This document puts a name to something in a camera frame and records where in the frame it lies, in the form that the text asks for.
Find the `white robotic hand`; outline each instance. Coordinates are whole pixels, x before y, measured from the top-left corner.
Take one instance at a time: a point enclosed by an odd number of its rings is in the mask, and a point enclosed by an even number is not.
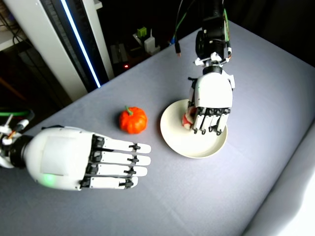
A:
[[[207,130],[220,135],[231,111],[235,88],[234,76],[228,75],[221,66],[210,66],[209,73],[192,80],[189,104],[183,116],[183,126],[205,134]]]
[[[116,152],[127,151],[130,154]],[[63,190],[133,188],[147,174],[146,144],[114,140],[72,127],[46,128],[22,150],[22,159],[38,183]]]

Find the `toy pumpkin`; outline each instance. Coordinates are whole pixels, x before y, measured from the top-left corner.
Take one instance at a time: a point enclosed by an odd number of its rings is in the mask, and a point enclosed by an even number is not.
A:
[[[138,107],[127,107],[120,115],[120,128],[129,134],[139,134],[147,127],[147,116]]]

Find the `green light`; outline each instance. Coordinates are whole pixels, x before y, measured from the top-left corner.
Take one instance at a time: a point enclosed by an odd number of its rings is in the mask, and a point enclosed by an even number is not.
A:
[[[55,183],[55,176],[52,174],[45,174],[44,175],[44,185],[47,187],[52,187]]]

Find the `plate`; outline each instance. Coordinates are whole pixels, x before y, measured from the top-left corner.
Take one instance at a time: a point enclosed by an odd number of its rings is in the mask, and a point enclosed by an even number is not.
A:
[[[216,132],[193,133],[182,126],[182,117],[188,106],[188,99],[180,100],[165,109],[160,122],[161,133],[166,143],[178,154],[190,158],[206,158],[214,155],[224,146],[227,126],[221,135]]]

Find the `pumpkin stem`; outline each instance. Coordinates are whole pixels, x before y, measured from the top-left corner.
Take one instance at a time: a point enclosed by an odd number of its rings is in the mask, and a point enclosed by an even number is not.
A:
[[[132,116],[132,115],[133,115],[133,112],[129,109],[128,106],[125,106],[125,107],[126,107],[126,110],[127,110],[128,114],[129,114],[129,116]]]

